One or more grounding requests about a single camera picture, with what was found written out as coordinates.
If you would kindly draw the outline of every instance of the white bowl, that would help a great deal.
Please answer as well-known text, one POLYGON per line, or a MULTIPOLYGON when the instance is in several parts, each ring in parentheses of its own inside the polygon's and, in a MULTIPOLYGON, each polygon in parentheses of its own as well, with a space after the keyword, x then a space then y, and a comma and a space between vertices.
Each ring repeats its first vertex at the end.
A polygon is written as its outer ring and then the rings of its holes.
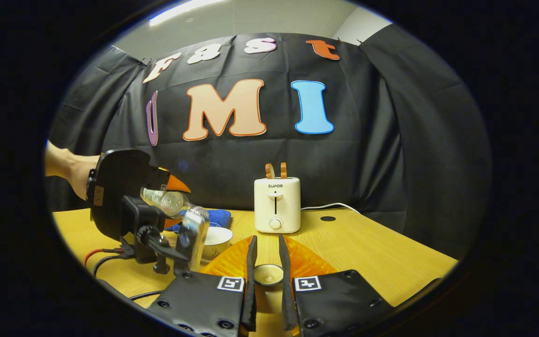
POLYGON ((220 255, 228 247, 230 240, 233 238, 231 230, 223 227, 210 227, 207 229, 207 236, 203 245, 203 260, 211 261, 216 256, 220 255))

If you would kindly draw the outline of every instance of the white cable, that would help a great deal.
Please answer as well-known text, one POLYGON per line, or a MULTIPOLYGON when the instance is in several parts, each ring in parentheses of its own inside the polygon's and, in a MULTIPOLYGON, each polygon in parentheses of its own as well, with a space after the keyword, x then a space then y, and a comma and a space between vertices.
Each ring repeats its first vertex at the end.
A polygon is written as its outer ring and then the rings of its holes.
POLYGON ((318 208, 324 208, 324 207, 328 207, 328 206, 330 206, 330 205, 343 205, 344 207, 349 208, 349 209, 352 209, 353 211, 359 213, 359 212, 357 211, 357 209, 354 209, 353 207, 350 207, 350 205, 345 205, 345 204, 342 204, 342 203, 333 203, 333 204, 329 204, 329 205, 319 205, 319 206, 314 206, 314 207, 303 207, 303 208, 301 208, 301 211, 304 210, 304 209, 318 209, 318 208))

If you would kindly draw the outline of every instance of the red wire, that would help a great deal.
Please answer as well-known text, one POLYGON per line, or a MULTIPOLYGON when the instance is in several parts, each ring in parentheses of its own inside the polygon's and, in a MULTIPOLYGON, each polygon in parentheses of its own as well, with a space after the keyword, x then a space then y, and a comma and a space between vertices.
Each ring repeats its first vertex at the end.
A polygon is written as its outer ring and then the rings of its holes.
POLYGON ((102 249, 95 249, 94 251, 86 254, 86 256, 84 257, 84 266, 86 267, 86 260, 88 260, 88 258, 90 258, 94 253, 98 253, 98 252, 103 252, 102 249))

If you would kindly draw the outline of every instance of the blue letter i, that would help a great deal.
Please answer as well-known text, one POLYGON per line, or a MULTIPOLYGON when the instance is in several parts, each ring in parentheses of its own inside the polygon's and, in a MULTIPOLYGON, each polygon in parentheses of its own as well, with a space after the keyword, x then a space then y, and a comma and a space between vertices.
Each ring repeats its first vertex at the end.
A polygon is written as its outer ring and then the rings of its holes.
POLYGON ((326 86, 317 81, 294 81, 291 87, 298 91, 301 102, 301 121, 295 124, 295 129, 307 134, 332 132, 334 124, 326 117, 321 97, 321 92, 326 86))

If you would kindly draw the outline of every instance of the white wall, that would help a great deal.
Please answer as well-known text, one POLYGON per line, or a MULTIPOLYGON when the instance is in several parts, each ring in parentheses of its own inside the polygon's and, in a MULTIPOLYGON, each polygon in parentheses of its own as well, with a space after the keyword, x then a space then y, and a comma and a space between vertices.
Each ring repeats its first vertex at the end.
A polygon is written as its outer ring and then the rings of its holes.
POLYGON ((349 17, 342 22, 342 25, 336 30, 336 34, 334 34, 332 38, 336 40, 340 38, 340 40, 344 42, 359 45, 359 41, 365 41, 378 30, 391 23, 391 21, 388 21, 376 13, 368 11, 363 7, 357 7, 349 17))

